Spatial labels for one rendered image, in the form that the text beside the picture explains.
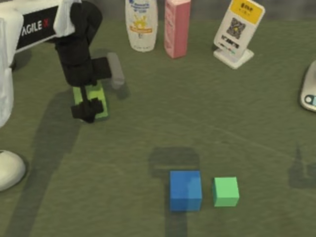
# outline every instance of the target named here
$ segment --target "robotic arm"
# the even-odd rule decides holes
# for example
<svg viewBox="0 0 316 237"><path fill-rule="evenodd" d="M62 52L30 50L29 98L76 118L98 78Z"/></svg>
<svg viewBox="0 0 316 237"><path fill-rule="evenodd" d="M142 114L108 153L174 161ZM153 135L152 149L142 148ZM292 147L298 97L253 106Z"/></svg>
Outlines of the robotic arm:
<svg viewBox="0 0 316 237"><path fill-rule="evenodd" d="M103 58L102 73L90 57L89 45L102 21L102 14L91 3L81 0L13 0L0 3L0 127L13 108L10 65L14 55L45 41L55 44L67 83L80 87L83 102L72 107L73 117L94 122L103 111L98 100L87 99L85 86L110 78L110 67Z"/></svg>

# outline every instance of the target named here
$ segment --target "red and white box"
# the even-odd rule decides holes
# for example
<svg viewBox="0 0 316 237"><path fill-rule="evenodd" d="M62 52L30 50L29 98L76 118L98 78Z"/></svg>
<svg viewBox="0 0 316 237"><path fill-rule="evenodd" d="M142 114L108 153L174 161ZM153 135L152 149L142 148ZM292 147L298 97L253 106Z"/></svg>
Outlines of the red and white box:
<svg viewBox="0 0 316 237"><path fill-rule="evenodd" d="M164 48L171 58L187 54L191 0L165 0Z"/></svg>

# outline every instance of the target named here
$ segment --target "qr code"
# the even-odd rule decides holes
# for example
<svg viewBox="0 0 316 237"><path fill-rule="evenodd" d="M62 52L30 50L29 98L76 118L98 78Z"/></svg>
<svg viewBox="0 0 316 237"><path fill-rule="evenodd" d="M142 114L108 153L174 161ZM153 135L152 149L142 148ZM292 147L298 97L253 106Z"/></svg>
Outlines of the qr code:
<svg viewBox="0 0 316 237"><path fill-rule="evenodd" d="M246 28L246 24L241 23L236 18L233 18L231 21L231 26L229 26L226 32L227 34L235 37L236 39L239 39L245 28Z"/></svg>

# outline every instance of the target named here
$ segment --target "blue cube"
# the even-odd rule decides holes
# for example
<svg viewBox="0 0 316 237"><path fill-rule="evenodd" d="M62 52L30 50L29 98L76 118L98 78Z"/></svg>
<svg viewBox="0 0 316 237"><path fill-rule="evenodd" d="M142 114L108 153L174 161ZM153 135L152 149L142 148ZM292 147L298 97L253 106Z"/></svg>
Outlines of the blue cube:
<svg viewBox="0 0 316 237"><path fill-rule="evenodd" d="M200 171L171 171L170 211L200 211L201 203Z"/></svg>

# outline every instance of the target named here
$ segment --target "white bottle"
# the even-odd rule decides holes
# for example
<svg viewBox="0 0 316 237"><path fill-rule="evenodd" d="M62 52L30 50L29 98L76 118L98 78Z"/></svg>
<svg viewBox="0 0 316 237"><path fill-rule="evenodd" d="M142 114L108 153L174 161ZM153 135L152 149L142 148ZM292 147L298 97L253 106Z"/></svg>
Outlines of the white bottle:
<svg viewBox="0 0 316 237"><path fill-rule="evenodd" d="M131 47L139 52L153 50L158 29L157 0L125 0L125 19Z"/></svg>

